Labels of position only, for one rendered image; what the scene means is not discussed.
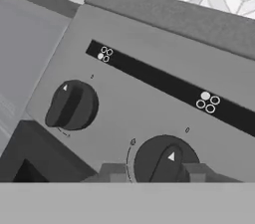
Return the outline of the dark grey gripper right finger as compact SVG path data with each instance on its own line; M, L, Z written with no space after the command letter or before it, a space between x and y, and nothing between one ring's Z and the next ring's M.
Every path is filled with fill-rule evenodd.
M205 163L184 163L189 182L240 183L240 180L215 172Z

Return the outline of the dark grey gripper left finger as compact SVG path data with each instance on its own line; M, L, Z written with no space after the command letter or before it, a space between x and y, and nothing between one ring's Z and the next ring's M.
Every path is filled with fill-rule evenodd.
M85 179L87 183L122 183L127 181L127 166L124 163L103 163L97 174Z

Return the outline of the black stove knob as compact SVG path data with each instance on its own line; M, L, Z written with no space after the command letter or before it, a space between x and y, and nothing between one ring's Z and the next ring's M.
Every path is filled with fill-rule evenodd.
M183 163L199 163L195 150L173 135L157 135L144 142L134 157L137 182L177 182L182 179Z
M45 124L65 130L81 130L93 122L98 110L99 98L94 88L80 80L68 80L54 92Z

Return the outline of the grey stove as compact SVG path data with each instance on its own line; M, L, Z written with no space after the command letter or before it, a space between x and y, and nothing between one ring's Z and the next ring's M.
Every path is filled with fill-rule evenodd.
M68 80L99 98L81 130L45 124ZM136 152L163 134L215 172L255 182L255 20L178 0L85 0L27 111L91 168L124 163L133 182Z

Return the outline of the dark grey oven door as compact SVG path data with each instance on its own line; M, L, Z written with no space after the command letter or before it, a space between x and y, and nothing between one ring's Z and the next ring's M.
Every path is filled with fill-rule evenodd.
M21 120L0 156L0 182L80 182L97 172L33 120Z

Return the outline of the grey cupboard front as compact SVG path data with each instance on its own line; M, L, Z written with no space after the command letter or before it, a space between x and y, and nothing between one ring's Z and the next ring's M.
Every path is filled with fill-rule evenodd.
M27 0L0 0L0 154L70 19Z

